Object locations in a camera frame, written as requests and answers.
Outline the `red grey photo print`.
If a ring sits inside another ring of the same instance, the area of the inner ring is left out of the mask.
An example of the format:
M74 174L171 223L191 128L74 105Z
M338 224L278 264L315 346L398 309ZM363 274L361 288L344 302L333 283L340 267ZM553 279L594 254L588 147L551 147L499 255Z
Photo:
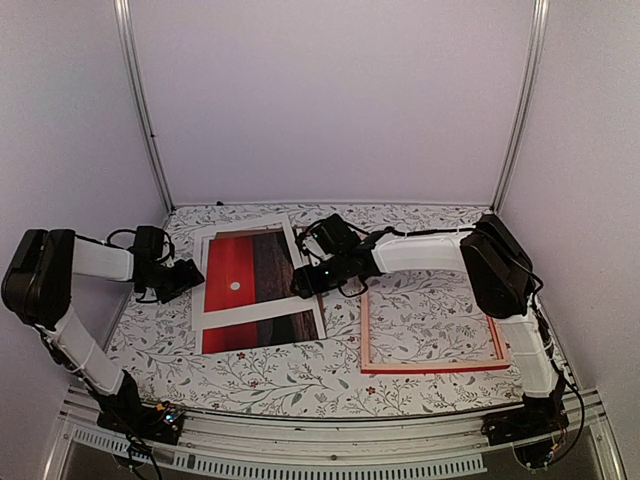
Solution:
M301 258L276 223L211 231L194 247L205 283L193 293L192 327L201 354L282 346L327 338L322 301L291 292Z

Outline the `red wooden picture frame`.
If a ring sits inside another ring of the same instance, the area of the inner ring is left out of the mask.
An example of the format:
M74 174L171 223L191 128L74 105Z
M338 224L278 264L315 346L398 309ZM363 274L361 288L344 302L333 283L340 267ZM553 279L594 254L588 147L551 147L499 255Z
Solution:
M371 308L370 295L360 296L360 370L372 375L426 375L459 374L481 371L506 370L510 366L508 345L496 321L484 314L493 347L493 356L488 360L443 361L423 363L375 363L371 358Z

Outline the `brown backing board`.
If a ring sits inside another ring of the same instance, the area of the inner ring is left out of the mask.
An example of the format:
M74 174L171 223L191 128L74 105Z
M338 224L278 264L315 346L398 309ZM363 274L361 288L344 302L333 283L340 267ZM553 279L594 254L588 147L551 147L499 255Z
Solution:
M295 244L296 244L297 248L298 248L300 251L305 251L305 250L306 250L306 245L305 245L305 238L306 238L305 229L304 229L304 228L300 228L300 227L294 227L294 228L293 228L293 232L294 232L294 239L295 239Z

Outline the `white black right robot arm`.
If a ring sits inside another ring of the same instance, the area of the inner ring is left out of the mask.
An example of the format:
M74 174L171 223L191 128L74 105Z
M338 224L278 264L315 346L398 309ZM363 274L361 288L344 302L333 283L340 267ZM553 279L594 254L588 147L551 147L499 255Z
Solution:
M333 214L295 236L315 263L295 269L292 292L304 299L341 289L352 279L412 270L467 275L479 309L500 326L523 382L517 427L537 436L552 424L566 388L553 359L554 341L537 301L542 280L523 247L495 214L472 225L403 232L392 226L367 233Z

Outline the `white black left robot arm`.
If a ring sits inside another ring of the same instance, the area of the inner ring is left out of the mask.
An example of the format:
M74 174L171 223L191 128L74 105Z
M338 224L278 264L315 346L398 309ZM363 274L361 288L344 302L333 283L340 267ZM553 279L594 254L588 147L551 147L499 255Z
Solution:
M130 283L165 304L204 283L193 260L178 259L169 234L155 226L132 230L121 247L71 229L27 230L7 267L1 298L20 321L35 329L51 356L90 389L105 412L128 434L148 426L135 380L119 368L86 330L72 305L76 276Z

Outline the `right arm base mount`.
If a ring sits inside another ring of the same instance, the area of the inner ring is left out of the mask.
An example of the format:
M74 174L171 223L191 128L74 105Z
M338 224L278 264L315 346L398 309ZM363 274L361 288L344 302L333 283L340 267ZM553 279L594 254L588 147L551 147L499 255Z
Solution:
M568 441L569 416L562 396L547 399L528 399L514 410L487 414L482 418L481 434L490 446L513 444L531 440L537 436L544 439L514 446L516 461L529 471L546 470L563 460L577 445L584 431L586 405L583 396L572 390L579 407L578 430Z

